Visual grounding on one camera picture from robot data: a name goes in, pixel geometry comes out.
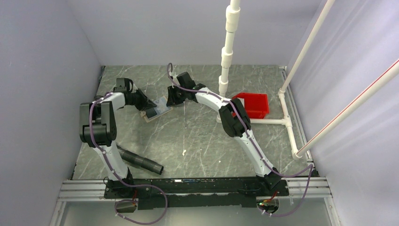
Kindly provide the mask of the black VIP credit card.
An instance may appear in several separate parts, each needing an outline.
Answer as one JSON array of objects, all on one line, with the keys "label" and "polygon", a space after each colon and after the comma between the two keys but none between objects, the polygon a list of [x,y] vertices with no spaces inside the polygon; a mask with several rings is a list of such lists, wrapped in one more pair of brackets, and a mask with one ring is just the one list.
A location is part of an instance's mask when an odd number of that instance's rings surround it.
[{"label": "black VIP credit card", "polygon": [[145,110],[144,118],[145,118],[146,121],[150,121],[153,118],[155,118],[157,115],[158,115],[158,113],[156,111],[156,108],[154,107],[154,108],[150,108],[150,109]]}]

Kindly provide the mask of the silver VIP credit card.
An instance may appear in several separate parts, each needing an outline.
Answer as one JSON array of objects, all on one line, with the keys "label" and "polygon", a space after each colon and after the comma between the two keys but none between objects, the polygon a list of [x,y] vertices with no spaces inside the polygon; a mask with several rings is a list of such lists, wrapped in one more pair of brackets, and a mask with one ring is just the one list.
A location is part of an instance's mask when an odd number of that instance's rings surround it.
[{"label": "silver VIP credit card", "polygon": [[154,103],[156,104],[156,111],[158,115],[165,114],[172,110],[170,106],[167,106],[167,99],[165,97],[160,97],[157,100],[154,100]]}]

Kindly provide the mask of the white credit card stack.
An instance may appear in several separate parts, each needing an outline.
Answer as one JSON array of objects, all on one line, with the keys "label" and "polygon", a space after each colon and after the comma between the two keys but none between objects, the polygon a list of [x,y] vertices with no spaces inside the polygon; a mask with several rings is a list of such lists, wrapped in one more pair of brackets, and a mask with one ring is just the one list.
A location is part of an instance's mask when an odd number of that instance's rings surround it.
[{"label": "white credit card stack", "polygon": [[243,99],[243,98],[238,98],[238,100],[241,102],[241,104],[242,104],[243,106],[245,106],[245,99]]}]

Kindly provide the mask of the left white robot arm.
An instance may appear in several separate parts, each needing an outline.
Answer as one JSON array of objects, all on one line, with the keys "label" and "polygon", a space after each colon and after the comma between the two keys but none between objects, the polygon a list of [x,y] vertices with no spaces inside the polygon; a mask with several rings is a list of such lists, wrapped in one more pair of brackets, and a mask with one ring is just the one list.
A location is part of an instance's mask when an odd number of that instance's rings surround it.
[{"label": "left white robot arm", "polygon": [[107,169],[111,185],[119,182],[116,190],[124,198],[132,196],[136,189],[130,170],[123,162],[115,141],[115,112],[126,105],[134,106],[139,111],[156,107],[131,79],[118,78],[111,92],[80,105],[79,128],[81,141],[98,154]]}]

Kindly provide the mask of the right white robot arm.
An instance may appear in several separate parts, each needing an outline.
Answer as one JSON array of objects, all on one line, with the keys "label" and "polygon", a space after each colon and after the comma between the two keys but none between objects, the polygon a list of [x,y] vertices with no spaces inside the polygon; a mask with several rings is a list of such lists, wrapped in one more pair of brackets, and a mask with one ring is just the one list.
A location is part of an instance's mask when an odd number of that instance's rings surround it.
[{"label": "right white robot arm", "polygon": [[271,195],[278,188],[282,176],[265,156],[251,129],[251,122],[243,104],[236,99],[222,97],[205,85],[196,84],[187,73],[181,73],[174,80],[170,71],[166,73],[172,82],[168,87],[167,106],[177,106],[186,100],[206,105],[218,112],[225,133],[234,138],[250,159],[259,189],[264,195]]}]

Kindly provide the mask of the red plastic bin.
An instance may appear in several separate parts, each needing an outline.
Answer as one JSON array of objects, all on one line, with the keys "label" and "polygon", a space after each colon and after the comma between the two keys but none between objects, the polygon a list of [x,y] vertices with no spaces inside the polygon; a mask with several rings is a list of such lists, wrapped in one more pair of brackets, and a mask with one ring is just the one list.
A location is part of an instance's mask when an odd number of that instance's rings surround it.
[{"label": "red plastic bin", "polygon": [[239,99],[250,119],[264,119],[270,113],[267,94],[241,92],[232,97]]}]

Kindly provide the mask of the white diagonal pole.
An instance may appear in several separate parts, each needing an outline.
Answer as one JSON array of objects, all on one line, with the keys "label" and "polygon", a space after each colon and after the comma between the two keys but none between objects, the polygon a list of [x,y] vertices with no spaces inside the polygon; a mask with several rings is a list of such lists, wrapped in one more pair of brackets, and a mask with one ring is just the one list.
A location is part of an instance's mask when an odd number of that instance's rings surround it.
[{"label": "white diagonal pole", "polygon": [[291,70],[288,73],[287,78],[285,79],[282,87],[279,89],[278,94],[282,95],[285,94],[287,87],[289,86],[291,80],[293,79],[296,71],[298,70],[299,66],[301,65],[301,62],[303,61],[305,55],[307,54],[311,44],[313,43],[316,35],[318,34],[321,26],[323,25],[328,13],[330,12],[335,0],[327,0],[323,7],[322,10],[320,11],[314,25],[311,27],[311,31],[308,36],[306,36],[305,43],[303,44],[301,51],[299,52],[298,56],[295,58],[294,64],[291,67]]}]

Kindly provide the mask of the white pole with red stripe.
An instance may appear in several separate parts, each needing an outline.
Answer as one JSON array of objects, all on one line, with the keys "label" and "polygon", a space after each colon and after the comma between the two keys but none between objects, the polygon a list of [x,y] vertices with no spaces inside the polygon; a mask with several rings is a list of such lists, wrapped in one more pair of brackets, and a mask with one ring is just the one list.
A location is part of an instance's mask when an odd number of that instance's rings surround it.
[{"label": "white pole with red stripe", "polygon": [[326,126],[324,126],[314,137],[304,146],[296,151],[293,156],[301,157],[309,151],[323,137],[335,129],[341,122],[347,119],[355,110],[363,105],[371,96],[376,94],[383,86],[390,82],[399,74],[399,61],[396,60],[388,69],[378,76],[369,86],[367,86],[357,97],[355,97],[339,114],[337,114]]}]

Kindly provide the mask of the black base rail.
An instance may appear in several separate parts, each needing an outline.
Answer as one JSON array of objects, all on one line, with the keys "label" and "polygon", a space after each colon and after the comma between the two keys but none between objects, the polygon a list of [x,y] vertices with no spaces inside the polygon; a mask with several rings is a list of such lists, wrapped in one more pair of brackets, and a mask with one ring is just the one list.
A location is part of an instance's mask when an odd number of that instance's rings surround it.
[{"label": "black base rail", "polygon": [[289,195],[287,181],[282,179],[269,191],[257,177],[133,179],[134,188],[120,182],[105,182],[105,199],[137,201],[139,210],[177,207],[241,206],[256,207],[262,197]]}]

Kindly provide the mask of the white PVC pipe frame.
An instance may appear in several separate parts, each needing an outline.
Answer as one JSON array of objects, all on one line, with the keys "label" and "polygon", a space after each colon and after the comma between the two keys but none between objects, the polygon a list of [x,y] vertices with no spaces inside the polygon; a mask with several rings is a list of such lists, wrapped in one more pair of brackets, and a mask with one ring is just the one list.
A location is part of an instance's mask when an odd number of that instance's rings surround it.
[{"label": "white PVC pipe frame", "polygon": [[243,0],[239,3],[238,30],[226,47],[235,64],[229,83],[219,80],[224,94],[266,93],[271,113],[260,119],[257,137],[265,154],[290,157],[300,143],[293,130],[288,97],[280,92],[281,71],[290,66],[304,44],[304,35],[322,6],[320,0]]}]

